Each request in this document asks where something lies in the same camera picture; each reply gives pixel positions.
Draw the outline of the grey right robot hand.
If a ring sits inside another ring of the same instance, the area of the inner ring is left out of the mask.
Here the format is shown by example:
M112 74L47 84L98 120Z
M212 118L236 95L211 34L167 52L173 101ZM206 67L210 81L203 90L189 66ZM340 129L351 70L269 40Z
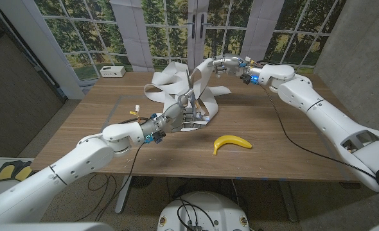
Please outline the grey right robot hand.
M229 53L213 57L207 66L213 67L217 78L221 74L227 73L239 77L247 85L250 83L258 84L258 78L263 67L248 56L242 58Z

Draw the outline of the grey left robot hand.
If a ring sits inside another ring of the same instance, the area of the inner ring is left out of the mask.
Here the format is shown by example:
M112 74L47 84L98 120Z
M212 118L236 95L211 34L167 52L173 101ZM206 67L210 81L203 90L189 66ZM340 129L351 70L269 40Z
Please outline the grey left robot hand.
M159 143L167 133L181 132L185 129L196 130L205 126L208 121L209 116L203 115L200 106L197 105L194 90L187 90L162 114L153 114L149 120L141 124L144 143Z

